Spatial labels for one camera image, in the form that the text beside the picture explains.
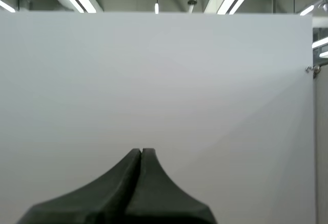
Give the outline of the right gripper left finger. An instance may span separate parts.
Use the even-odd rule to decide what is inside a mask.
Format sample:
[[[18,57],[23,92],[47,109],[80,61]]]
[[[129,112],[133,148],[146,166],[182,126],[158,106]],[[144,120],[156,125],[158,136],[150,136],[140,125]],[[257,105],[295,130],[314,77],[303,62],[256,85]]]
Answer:
[[[18,223],[116,223],[131,199],[141,152],[132,149],[108,172],[60,197],[32,206]]]

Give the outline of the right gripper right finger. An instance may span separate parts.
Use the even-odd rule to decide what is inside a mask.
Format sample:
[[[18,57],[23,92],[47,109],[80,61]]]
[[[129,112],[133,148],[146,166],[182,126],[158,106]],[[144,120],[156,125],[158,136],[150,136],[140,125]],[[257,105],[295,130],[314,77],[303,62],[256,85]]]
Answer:
[[[141,153],[140,173],[125,223],[217,223],[210,207],[183,191],[161,166],[155,149]]]

